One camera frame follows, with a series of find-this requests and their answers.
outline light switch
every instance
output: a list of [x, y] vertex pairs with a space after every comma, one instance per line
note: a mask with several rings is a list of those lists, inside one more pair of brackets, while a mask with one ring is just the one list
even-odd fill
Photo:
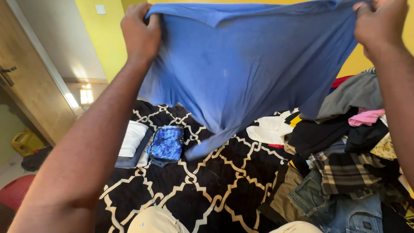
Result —
[[96, 7], [96, 12], [98, 13], [98, 15], [106, 15], [106, 10], [105, 10], [104, 5], [95, 5], [95, 7]]

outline hand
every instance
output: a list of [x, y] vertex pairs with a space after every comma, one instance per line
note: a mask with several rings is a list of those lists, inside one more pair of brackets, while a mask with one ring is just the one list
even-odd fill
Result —
[[364, 46], [371, 61], [373, 53], [387, 46], [404, 46], [402, 31], [408, 13], [407, 0], [372, 0], [373, 9], [366, 2], [354, 5], [358, 17], [356, 40]]
[[139, 5], [131, 5], [121, 21], [128, 61], [152, 63], [158, 54], [161, 43], [159, 14], [152, 14], [149, 17], [148, 26], [144, 23], [144, 17], [151, 6], [151, 4], [146, 2]]

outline plaid shirt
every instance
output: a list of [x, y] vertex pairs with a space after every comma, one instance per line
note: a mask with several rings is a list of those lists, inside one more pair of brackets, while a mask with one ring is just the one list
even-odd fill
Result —
[[346, 153], [344, 137], [333, 143], [328, 149], [312, 154], [309, 159], [322, 174], [322, 196], [331, 194], [349, 194], [352, 199], [369, 196], [376, 189], [381, 178], [375, 177], [364, 168], [371, 164], [376, 168], [384, 165], [373, 154]]

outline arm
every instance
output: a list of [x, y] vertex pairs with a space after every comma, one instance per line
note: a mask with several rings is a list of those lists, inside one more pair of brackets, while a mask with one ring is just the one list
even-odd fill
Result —
[[148, 3], [128, 8], [121, 22], [128, 60], [96, 102], [45, 160], [9, 232], [93, 232], [99, 195], [113, 171], [134, 101], [158, 54], [159, 16]]
[[355, 37], [377, 70], [394, 150], [414, 187], [414, 57], [402, 41], [407, 0], [376, 0], [374, 7], [376, 12], [365, 3], [354, 6]]

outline red ball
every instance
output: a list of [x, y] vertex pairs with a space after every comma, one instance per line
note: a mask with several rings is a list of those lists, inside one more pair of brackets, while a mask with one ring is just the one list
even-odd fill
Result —
[[0, 190], [0, 202], [15, 212], [19, 209], [36, 175], [25, 175], [13, 180]]

